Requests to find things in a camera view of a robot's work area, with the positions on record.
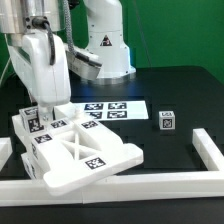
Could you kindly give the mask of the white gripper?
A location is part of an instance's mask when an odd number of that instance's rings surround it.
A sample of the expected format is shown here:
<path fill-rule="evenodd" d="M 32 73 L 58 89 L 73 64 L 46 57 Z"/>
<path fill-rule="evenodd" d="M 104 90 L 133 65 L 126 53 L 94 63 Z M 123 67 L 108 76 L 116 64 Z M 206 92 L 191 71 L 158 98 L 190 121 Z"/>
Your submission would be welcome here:
<path fill-rule="evenodd" d="M 7 44 L 13 68 L 20 80 L 38 104 L 39 118 L 43 122 L 53 120 L 55 106 L 70 102 L 71 87 L 66 54 L 68 46 L 53 36 L 55 58 L 50 64 L 48 34 L 20 35 L 20 45 Z"/>

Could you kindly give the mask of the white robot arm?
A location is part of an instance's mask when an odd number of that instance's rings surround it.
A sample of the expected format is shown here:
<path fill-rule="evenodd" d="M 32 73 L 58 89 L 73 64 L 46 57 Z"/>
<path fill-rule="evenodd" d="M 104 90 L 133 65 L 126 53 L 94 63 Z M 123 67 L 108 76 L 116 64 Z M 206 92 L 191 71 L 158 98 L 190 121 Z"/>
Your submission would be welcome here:
<path fill-rule="evenodd" d="M 73 43 L 70 15 L 80 1 L 87 12 L 84 49 Z M 135 73 L 123 40 L 119 0 L 0 0 L 0 32 L 43 124 L 53 120 L 54 107 L 70 102 L 70 72 L 101 84 L 119 83 Z"/>

